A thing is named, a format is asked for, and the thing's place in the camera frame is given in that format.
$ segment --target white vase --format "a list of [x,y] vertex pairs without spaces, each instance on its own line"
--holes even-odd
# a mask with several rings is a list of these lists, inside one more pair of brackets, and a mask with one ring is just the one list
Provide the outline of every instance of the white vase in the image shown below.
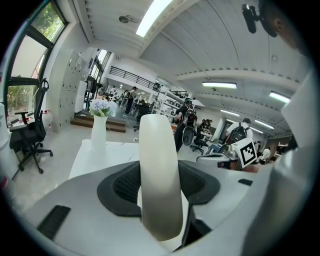
[[91,151],[94,154],[102,155],[106,152],[106,122],[108,117],[94,115],[93,118],[94,123],[91,132]]

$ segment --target ceiling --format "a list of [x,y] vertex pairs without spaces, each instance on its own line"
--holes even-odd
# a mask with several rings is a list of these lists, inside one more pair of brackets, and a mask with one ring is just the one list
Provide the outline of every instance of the ceiling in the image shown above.
[[[290,132],[280,112],[284,103],[269,94],[291,97],[312,64],[260,23],[255,34],[248,31],[241,5],[257,7],[258,0],[173,0],[144,38],[136,35],[138,23],[121,23],[119,16],[141,21],[153,0],[73,1],[93,46],[165,70],[168,81],[207,108],[274,126],[259,127],[269,136]],[[203,81],[233,82],[237,89],[213,91]]]

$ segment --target tree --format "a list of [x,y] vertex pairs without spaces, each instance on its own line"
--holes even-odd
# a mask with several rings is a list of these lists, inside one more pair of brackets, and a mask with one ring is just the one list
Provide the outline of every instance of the tree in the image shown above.
[[59,18],[52,3],[49,2],[35,18],[32,25],[47,39],[52,41],[57,31],[63,25],[63,22]]

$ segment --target white flowers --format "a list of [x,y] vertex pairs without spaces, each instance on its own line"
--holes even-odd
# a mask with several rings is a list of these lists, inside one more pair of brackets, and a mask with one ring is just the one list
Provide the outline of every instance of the white flowers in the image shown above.
[[116,108],[117,104],[113,101],[94,99],[90,103],[89,112],[94,116],[107,117],[111,112],[115,111]]

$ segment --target railing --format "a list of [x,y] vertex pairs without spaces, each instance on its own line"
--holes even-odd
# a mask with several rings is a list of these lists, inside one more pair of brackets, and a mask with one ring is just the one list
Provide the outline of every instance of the railing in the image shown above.
[[189,96],[189,92],[183,91],[183,90],[171,90],[172,94],[178,96],[180,99],[187,98]]
[[158,92],[159,88],[160,88],[160,85],[158,83],[151,82],[151,81],[144,79],[136,74],[132,74],[130,72],[127,72],[127,71],[122,70],[120,68],[117,68],[115,66],[111,66],[110,74],[117,76],[117,77],[121,77],[121,78],[130,80],[138,85],[145,86],[145,87],[150,88],[156,92]]

